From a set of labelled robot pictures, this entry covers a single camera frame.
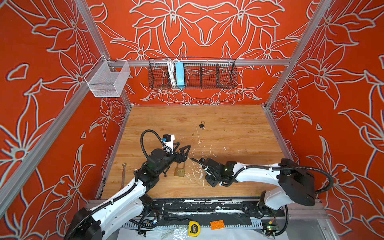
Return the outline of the small black padlock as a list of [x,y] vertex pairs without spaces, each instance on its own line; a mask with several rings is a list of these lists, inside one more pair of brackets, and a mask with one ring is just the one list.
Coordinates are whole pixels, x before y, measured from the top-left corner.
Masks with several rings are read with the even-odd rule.
[[199,124],[199,127],[204,130],[205,129],[205,122],[204,121],[201,121],[201,123]]

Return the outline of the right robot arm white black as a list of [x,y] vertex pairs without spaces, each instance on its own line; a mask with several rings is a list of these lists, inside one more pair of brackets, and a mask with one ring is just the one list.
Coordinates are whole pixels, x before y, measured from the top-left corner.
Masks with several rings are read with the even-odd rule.
[[278,164],[246,165],[238,162],[218,163],[212,159],[191,159],[206,172],[206,181],[212,186],[231,187],[235,183],[256,182],[275,186],[273,190],[262,192],[259,208],[278,210],[289,204],[312,207],[316,195],[329,191],[334,186],[334,178],[328,172],[301,167],[290,159],[282,159]]

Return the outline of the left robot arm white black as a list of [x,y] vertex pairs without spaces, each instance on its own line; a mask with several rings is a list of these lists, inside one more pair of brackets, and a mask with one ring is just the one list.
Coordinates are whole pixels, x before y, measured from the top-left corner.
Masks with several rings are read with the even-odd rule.
[[[152,133],[161,143],[161,148],[148,154],[144,147],[144,136]],[[64,236],[66,240],[105,240],[119,227],[135,217],[151,210],[151,198],[147,192],[166,175],[173,163],[186,162],[190,145],[180,147],[174,135],[160,137],[153,130],[145,130],[140,145],[146,161],[134,171],[134,178],[119,192],[102,204],[87,210],[80,209]]]

